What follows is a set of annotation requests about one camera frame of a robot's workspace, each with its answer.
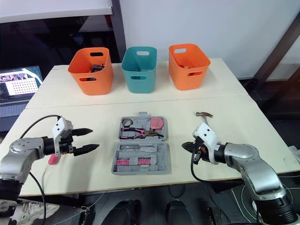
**laptop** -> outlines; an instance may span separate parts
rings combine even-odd
[[[11,128],[42,82],[39,66],[0,71],[0,132]]]

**gray plastic case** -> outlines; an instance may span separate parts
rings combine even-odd
[[[151,118],[162,118],[164,126],[161,130],[155,130],[164,137],[145,137],[144,139],[120,139],[120,136],[137,135],[134,131],[123,132],[122,121],[126,118],[132,120],[131,128],[143,128],[150,130]],[[135,174],[165,174],[169,173],[170,152],[169,145],[164,142],[168,135],[167,121],[162,116],[148,116],[147,112],[140,112],[136,117],[122,117],[119,129],[118,139],[121,141],[117,144],[114,158],[112,161],[112,173],[115,175],[135,175]],[[138,165],[138,158],[151,160],[151,165]],[[129,165],[116,165],[117,159],[129,160]]]

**hammer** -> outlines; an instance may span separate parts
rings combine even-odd
[[[208,122],[207,122],[207,118],[206,117],[210,117],[210,118],[213,117],[213,115],[211,115],[208,112],[196,112],[196,116],[202,116],[203,119],[204,119],[204,122],[206,123],[207,126],[208,126]]]

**white table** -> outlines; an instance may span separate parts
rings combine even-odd
[[[111,6],[109,0],[2,0],[0,23],[70,16],[111,15]]]
[[[172,164],[170,174],[118,176],[111,173],[113,153],[119,142],[117,133],[120,119],[123,116],[136,116],[139,111],[147,111],[152,116],[164,116],[167,119],[169,138],[166,142],[170,146]],[[0,158],[7,154],[10,143],[16,140],[36,119],[48,114],[60,114],[67,120],[71,120],[74,128],[94,130],[86,136],[75,137],[74,146],[99,143],[100,147],[78,157],[64,155],[58,165],[48,165],[49,156],[34,162],[32,172],[42,183],[46,194],[195,182],[190,172],[191,154],[185,151],[181,144],[193,140],[192,132],[202,122],[201,118],[195,116],[197,111],[206,111],[214,115],[209,123],[223,143],[254,145],[258,148],[261,157],[278,173],[300,169],[299,163],[288,147],[248,95],[29,108],[23,111],[0,145]],[[54,124],[54,118],[46,119],[38,123],[26,136],[52,136],[51,129]],[[205,180],[240,177],[236,170],[224,164],[212,165],[201,161],[194,168],[197,176]],[[29,177],[25,182],[21,195],[40,195],[32,178]]]
[[[85,95],[81,91],[68,72],[67,65],[54,66],[26,108],[154,102],[248,95],[222,59],[210,60],[211,65],[201,87],[185,91],[175,88],[169,75],[168,62],[158,62],[156,86],[151,94],[131,93],[127,88],[119,63],[113,64],[114,80],[111,92],[106,95],[95,96]]]

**robotic arm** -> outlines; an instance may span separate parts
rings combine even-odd
[[[247,144],[221,144],[215,132],[202,123],[194,131],[194,142],[182,147],[199,160],[212,164],[226,163],[241,173],[242,179],[257,205],[264,225],[300,225],[285,189],[273,168],[262,160],[258,150]]]
[[[21,138],[9,146],[8,154],[1,160],[0,165],[0,222],[15,212],[17,198],[25,183],[31,165],[45,155],[74,154],[79,156],[96,149],[98,144],[88,144],[81,148],[72,146],[73,136],[86,135],[91,129],[73,129],[71,121],[61,117],[52,129],[53,138],[36,137]]]

